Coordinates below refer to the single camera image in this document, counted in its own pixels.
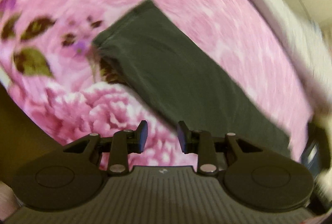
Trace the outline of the dark grey trousers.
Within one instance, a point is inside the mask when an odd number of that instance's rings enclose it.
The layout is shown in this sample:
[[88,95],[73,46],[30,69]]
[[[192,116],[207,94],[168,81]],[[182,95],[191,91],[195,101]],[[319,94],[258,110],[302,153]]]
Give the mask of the dark grey trousers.
[[238,84],[157,8],[145,0],[93,40],[100,58],[171,125],[223,138],[235,133],[289,157],[289,136]]

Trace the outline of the pink rose bed sheet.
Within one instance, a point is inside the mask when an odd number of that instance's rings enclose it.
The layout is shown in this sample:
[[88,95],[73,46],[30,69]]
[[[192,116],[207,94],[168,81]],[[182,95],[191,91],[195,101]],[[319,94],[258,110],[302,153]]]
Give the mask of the pink rose bed sheet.
[[[132,165],[195,165],[175,132],[92,56],[92,39],[141,0],[1,0],[1,81],[61,144],[91,132],[111,136],[149,124]],[[249,0],[154,0],[290,137],[292,158],[307,142],[312,110],[288,56]]]

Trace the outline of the white fluffy blanket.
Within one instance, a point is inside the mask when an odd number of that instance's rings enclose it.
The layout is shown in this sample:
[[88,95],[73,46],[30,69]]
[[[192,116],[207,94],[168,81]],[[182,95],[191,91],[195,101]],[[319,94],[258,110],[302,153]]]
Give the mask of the white fluffy blanket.
[[331,55],[320,29],[283,0],[250,0],[277,36],[316,113],[331,112]]

